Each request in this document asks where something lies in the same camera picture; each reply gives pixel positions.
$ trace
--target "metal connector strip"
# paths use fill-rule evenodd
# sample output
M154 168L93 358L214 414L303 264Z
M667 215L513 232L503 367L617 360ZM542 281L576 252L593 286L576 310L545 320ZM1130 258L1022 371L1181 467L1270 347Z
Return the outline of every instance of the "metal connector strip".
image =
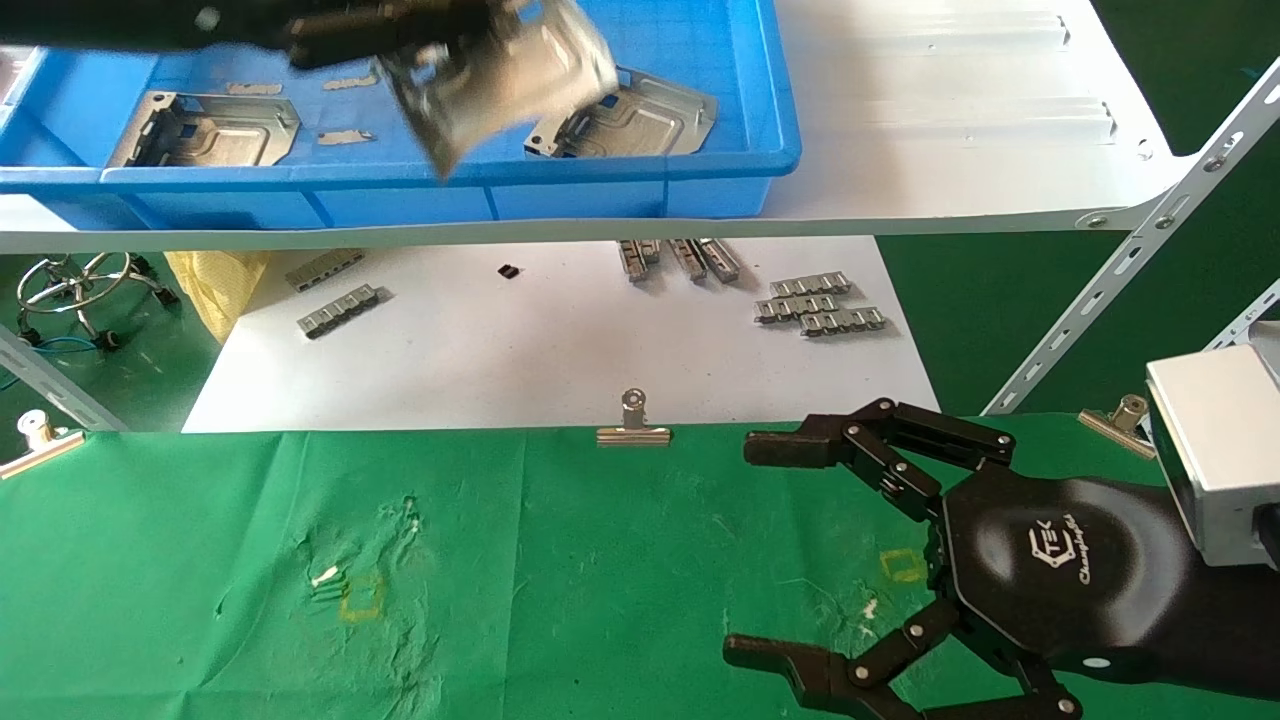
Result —
M595 430L596 447L667 447L671 430L645 425L644 391L631 388L622 393L622 427Z
M854 287L854 283L849 282L845 273L835 272L773 282L769 283L769 292L773 293L773 297L799 297L824 293L844 295L851 287Z
M367 284L362 284L302 318L298 320L298 327L302 328L302 334L310 340L315 340L333 332L338 325L351 322L356 315L379 305L388 297L390 297L390 293L385 288L374 290Z
M637 240L640 243L640 256L646 265L657 265L662 260L662 242L657 240Z
M371 85L378 85L378 76L372 73L365 77L347 77L347 78L330 79L321 87L324 90L351 90L352 87L369 87Z
M822 337L841 333L860 333L884 329L884 315L876 307L855 307L835 313L817 313L800 316L800 334Z
M316 145L355 145L378 140L374 133L364 129L340 129L316 133Z
M337 275L365 259L364 250L330 250L310 263L284 274L293 290L303 292Z
M618 256L622 258L622 269L627 273L627 279L637 283L649 277L649 265L644 261L644 252L635 240L618 241Z
M284 90L284 86L278 82L261 82L261 83L248 83L248 82L228 82L227 95L279 95Z
M703 251L703 260L719 282L724 284L737 282L742 265L719 238L704 237L698 241L698 249Z
M835 313L840 310L836 299L829 295L810 295L808 297L774 297L755 304L755 322L769 324L795 320L810 313Z
M671 251L676 254L680 266L689 273L689 279L692 282L707 279L707 263L703 261L703 255L698 251L696 242L684 238L668 240L667 242L671 243Z

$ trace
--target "silver binder clip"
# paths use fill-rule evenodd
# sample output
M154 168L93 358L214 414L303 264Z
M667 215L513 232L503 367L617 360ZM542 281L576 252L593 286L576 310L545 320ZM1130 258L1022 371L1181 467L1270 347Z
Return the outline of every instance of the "silver binder clip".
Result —
M595 430L596 447L667 447L671 430L644 424L644 391L631 388L622 393L622 427Z

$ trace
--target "white shelf board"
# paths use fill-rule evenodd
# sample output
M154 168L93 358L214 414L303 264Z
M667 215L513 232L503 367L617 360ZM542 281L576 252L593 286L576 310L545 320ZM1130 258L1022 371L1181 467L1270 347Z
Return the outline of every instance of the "white shelf board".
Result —
M297 295L278 255L236 324L184 432L609 425L630 387L652 424L799 420L879 396L936 409L910 328L870 237L737 241L737 287L695 286L664 250L631 286L612 242L374 251ZM497 269L512 264L520 277ZM760 327L767 282L845 270L845 306L891 325L822 340ZM369 283L396 295L316 340L297 320Z
M805 146L745 220L589 219L301 232L10 232L9 252L381 247L1048 231L1176 182L1088 0L776 0ZM1142 215L1108 229L1130 229Z

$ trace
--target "yellow bag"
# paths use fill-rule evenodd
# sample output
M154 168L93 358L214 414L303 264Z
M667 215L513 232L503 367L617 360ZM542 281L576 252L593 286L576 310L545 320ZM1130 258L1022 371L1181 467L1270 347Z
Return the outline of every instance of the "yellow bag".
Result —
M201 250L165 252L164 256L205 327L224 343L253 297L271 252Z

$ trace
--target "caster wheel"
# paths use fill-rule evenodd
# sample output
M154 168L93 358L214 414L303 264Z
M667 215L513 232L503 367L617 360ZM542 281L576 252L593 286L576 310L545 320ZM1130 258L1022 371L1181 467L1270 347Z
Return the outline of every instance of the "caster wheel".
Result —
M157 290L151 295L156 296L156 300L160 301L160 305L164 305L165 307L173 307L174 305L182 302L182 299L178 297L178 293L169 288Z
M129 270L146 277L155 277L156 269L151 266L151 263L141 256L133 255L129 258Z
M115 331L106 331L105 333L97 333L97 337L93 338L93 345L105 352L115 352L124 343L120 342L120 336L115 334Z

